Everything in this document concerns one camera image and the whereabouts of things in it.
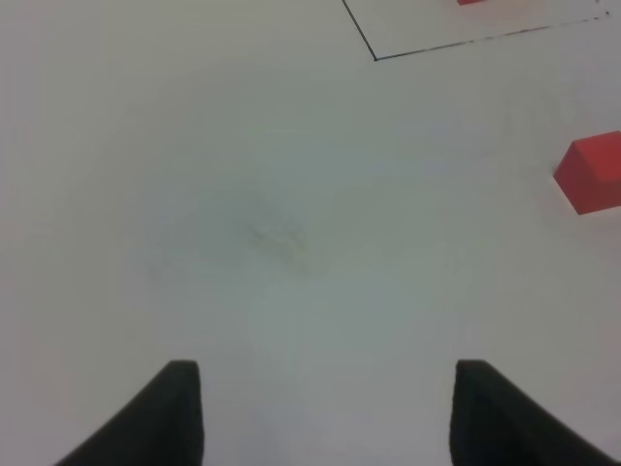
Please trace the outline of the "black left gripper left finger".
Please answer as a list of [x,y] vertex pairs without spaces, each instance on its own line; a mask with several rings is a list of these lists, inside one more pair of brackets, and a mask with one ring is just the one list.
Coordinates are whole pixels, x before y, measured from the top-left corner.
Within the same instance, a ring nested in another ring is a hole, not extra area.
[[59,463],[201,465],[204,454],[200,369],[195,361],[175,360]]

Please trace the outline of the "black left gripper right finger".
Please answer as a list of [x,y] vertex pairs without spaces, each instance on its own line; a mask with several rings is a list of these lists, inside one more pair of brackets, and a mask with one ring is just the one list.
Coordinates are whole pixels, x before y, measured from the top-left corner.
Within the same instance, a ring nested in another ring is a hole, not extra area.
[[459,360],[449,425],[456,466],[618,465],[484,360]]

